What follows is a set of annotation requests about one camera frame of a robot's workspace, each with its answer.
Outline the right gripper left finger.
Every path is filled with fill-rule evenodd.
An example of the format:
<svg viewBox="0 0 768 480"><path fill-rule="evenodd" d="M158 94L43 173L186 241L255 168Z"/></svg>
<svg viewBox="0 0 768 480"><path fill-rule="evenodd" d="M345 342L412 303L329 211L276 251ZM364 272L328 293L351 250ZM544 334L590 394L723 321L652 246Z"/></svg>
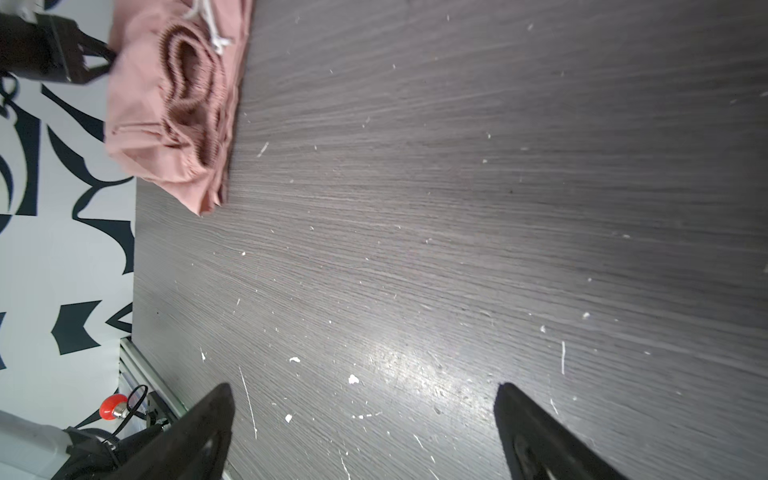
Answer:
<svg viewBox="0 0 768 480"><path fill-rule="evenodd" d="M235 401L221 383L172 427L116 471L118 479L221 479L232 439Z"/></svg>

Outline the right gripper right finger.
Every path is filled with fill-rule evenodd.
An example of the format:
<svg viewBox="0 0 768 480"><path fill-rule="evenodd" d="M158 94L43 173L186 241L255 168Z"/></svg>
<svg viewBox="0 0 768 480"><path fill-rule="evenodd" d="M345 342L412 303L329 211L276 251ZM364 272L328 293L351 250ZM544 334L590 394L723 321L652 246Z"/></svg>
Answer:
<svg viewBox="0 0 768 480"><path fill-rule="evenodd" d="M626 479L512 383L493 413L513 479Z"/></svg>

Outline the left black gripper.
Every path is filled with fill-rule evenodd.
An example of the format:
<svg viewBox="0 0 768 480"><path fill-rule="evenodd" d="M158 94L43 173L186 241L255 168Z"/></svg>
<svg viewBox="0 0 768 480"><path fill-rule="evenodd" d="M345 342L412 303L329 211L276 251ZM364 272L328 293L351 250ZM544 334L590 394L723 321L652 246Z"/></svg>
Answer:
<svg viewBox="0 0 768 480"><path fill-rule="evenodd" d="M21 17L1 14L1 76L88 84L111 70L116 54L106 43L81 31L74 20L56 18L54 57L44 29Z"/></svg>

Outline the pink shorts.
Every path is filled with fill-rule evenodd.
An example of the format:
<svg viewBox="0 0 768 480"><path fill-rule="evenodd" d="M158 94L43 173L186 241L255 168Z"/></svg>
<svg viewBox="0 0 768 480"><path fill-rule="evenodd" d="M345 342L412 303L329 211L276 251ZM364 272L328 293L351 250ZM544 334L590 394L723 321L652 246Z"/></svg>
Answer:
<svg viewBox="0 0 768 480"><path fill-rule="evenodd" d="M223 204L251 1L118 1L105 148L196 215Z"/></svg>

